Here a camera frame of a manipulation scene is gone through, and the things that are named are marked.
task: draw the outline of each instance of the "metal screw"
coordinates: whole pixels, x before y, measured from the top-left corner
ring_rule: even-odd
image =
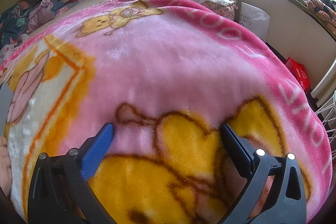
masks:
[[[264,150],[262,150],[262,149],[257,149],[257,154],[259,155],[259,156],[264,156],[266,153],[265,153],[265,151]]]
[[[287,157],[288,157],[290,160],[295,160],[295,155],[292,154],[292,153],[288,153]]]
[[[40,160],[44,160],[44,159],[46,158],[46,156],[47,156],[46,153],[41,153],[41,154],[39,155],[39,159],[40,159]]]
[[[70,149],[70,151],[69,151],[69,154],[70,154],[71,156],[77,155],[77,153],[78,153],[78,149],[77,149],[77,148],[72,148],[72,149]]]

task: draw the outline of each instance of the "blue gripper pad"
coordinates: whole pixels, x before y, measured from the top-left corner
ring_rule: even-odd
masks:
[[[81,174],[85,181],[93,177],[113,139],[113,125],[107,124],[82,159]]]

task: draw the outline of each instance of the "red bag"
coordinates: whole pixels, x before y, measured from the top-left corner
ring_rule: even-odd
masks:
[[[294,75],[296,80],[298,80],[305,93],[308,93],[310,91],[310,80],[304,65],[289,57],[286,61],[286,67]]]

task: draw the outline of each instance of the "pink blanket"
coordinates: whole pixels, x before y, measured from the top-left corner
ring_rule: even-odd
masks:
[[[255,148],[296,155],[308,221],[327,197],[328,137],[298,82],[254,34],[192,1],[74,13],[18,48],[2,81],[14,91],[11,198],[25,217],[39,153],[79,147],[105,122],[115,137],[89,184],[118,223],[216,223],[245,183],[222,147],[223,122]]]

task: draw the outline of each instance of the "white wire rack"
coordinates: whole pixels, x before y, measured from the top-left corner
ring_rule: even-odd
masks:
[[[329,137],[329,142],[331,146],[331,156],[332,160],[336,159],[336,142],[333,141],[336,139],[336,90],[334,91],[333,96],[321,106],[321,108],[316,111],[317,114],[321,114],[324,118],[323,125],[328,124],[329,130],[327,130]]]

